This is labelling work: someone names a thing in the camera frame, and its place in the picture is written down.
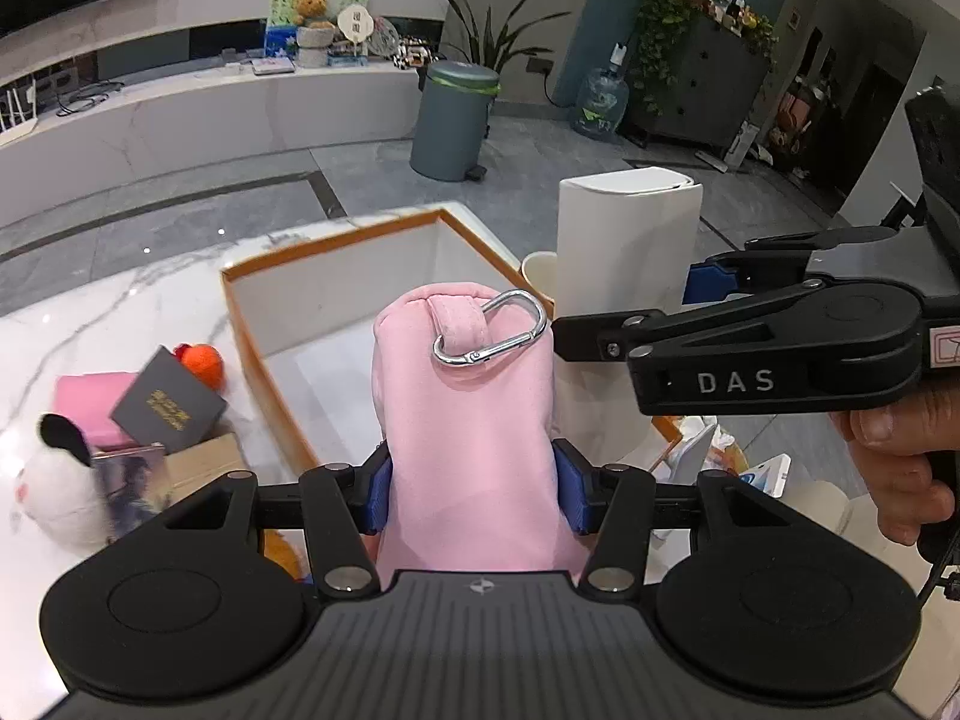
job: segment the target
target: marble table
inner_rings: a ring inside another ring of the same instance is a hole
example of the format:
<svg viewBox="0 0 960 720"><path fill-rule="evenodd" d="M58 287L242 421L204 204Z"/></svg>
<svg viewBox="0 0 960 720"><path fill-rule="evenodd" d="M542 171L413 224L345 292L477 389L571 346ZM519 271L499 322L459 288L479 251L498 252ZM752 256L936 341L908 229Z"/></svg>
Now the marble table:
<svg viewBox="0 0 960 720"><path fill-rule="evenodd" d="M140 370L157 346L213 343L224 356L229 408L236 432L261 484L295 480L240 370L227 319L220 270L264 250L317 239L398 215L443 207L514 266L517 258L459 203L397 209L342 218L259 238L210 247L92 282L0 319L0 717L32 720L59 701L64 684L37 627L50 584L85 554L51 541L20 515L13 499L16 474L32 451L37 417L50 407L54 382L66 374Z"/></svg>

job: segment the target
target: green plant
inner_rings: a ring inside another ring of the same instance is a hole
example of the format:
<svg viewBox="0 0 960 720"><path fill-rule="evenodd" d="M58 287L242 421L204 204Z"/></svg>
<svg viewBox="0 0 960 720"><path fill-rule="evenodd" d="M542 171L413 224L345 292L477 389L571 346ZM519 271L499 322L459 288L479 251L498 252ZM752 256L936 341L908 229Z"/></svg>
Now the green plant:
<svg viewBox="0 0 960 720"><path fill-rule="evenodd" d="M659 92L677 81L671 66L675 49L688 31L690 20L703 12L708 3L709 0L643 0L640 4L634 27L637 47L632 56L631 76L650 113L662 113Z"/></svg>
<svg viewBox="0 0 960 720"><path fill-rule="evenodd" d="M760 14L754 14L757 19L757 25L752 28L743 28L743 39L747 41L747 47L751 53L762 56L767 60L770 70L776 70L776 58L774 51L779 38L774 37L774 25L770 19Z"/></svg>
<svg viewBox="0 0 960 720"><path fill-rule="evenodd" d="M520 37L520 34L524 33L525 30L531 28L531 26L536 23L549 22L549 20L560 19L563 16L569 16L570 11L563 10L559 13L551 13L549 16L542 16L539 19L534 19L531 22L522 23L516 29L512 29L510 26L510 19L514 18L520 9L526 4L528 0L520 0L515 6L514 9L510 11L507 15L507 19L501 26L500 31L497 33L496 40L493 39L493 14L491 9L487 8L487 20L484 23L483 33L477 28L476 19L473 18L473 9L470 7L468 0L462 0L464 8L467 9L467 15L469 16L469 23L467 19L464 18L464 11L460 7L460 4L456 0L446 0L450 3L450 7L453 8L453 12L457 14L457 18L464 25L464 29L467 30L467 47L469 51L467 52L464 49L461 49L459 46L453 46L450 43L443 43L440 45L450 46L452 49L457 50L458 52L464 55L464 58L467 61L473 62L476 65L483 65L484 67L491 68L496 70L498 73L502 73L504 67L507 63L517 56L540 56L544 53L553 53L553 49L548 49L544 46L528 46L523 49L515 49L514 45L517 42L517 38Z"/></svg>

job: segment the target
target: white marble countertop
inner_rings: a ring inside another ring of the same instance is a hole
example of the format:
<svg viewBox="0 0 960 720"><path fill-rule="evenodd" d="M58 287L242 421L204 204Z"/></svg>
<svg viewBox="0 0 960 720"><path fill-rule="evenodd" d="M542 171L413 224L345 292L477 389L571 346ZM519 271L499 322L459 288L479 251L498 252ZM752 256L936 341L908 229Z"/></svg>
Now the white marble countertop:
<svg viewBox="0 0 960 720"><path fill-rule="evenodd" d="M520 263L459 203L440 203L514 266ZM16 474L34 446L38 416L48 410L61 375L138 371L157 346L213 343L224 357L229 403L224 420L237 433L261 484L294 481L241 373L220 270L296 240L324 238L425 208L331 220L172 257L95 281L0 319L0 717L32 720L64 696L37 627L40 601L53 581L86 555L51 541L21 517Z"/></svg>
<svg viewBox="0 0 960 720"><path fill-rule="evenodd" d="M412 71L398 69L394 63L386 60L374 59L366 67L342 67L342 68L301 68L297 67L294 73L275 74L274 76L256 76L253 74L253 67L248 64L230 64L224 67L209 68L208 70L198 70L193 73L181 73L176 76L166 76L163 79L152 81L143 81L137 84L126 86L117 92L110 93L109 97L96 107L88 111L80 111L71 116L58 116L55 110L50 110L40 114L37 126L29 135L24 138L35 138L43 132L49 132L51 129L63 127L64 124L80 122L82 119L97 114L106 113L115 108L123 108L128 105L138 105L147 100L166 97L166 95L179 95L184 92L195 92L200 89L208 89L215 86L229 86L239 83L256 83L265 79L289 79L290 77L304 76L330 76L330 74L404 74Z"/></svg>

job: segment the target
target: open box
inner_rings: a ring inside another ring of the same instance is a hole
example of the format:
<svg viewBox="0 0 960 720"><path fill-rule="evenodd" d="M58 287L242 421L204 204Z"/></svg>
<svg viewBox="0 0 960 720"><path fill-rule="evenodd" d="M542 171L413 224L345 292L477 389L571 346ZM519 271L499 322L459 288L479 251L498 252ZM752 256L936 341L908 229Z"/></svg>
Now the open box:
<svg viewBox="0 0 960 720"><path fill-rule="evenodd" d="M244 373L292 469L356 466L370 456L382 439L371 397L373 319L411 289L458 281L532 290L442 208L223 271Z"/></svg>

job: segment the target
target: silver carabiner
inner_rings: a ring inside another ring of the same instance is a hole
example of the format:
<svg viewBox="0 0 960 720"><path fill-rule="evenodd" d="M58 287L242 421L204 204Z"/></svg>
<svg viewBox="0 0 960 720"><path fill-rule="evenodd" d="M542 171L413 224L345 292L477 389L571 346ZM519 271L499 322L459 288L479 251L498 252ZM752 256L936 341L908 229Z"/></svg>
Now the silver carabiner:
<svg viewBox="0 0 960 720"><path fill-rule="evenodd" d="M498 354L509 352L511 349L517 349L520 346L527 346L528 343L536 341L537 338L544 334L547 325L544 306L542 306L541 302L534 298L531 293L525 292L525 290L507 290L505 293L500 293L496 298L491 298L484 303L480 310L486 314L506 303L527 303L532 307L534 310L533 313L536 316L536 324L533 329L528 330L526 333L520 333L518 336L507 338L506 341L492 343L490 346L484 346L482 349L474 349L474 351L456 356L451 356L443 352L443 335L439 335L433 343L434 356L445 365L479 365L480 362L486 362Z"/></svg>

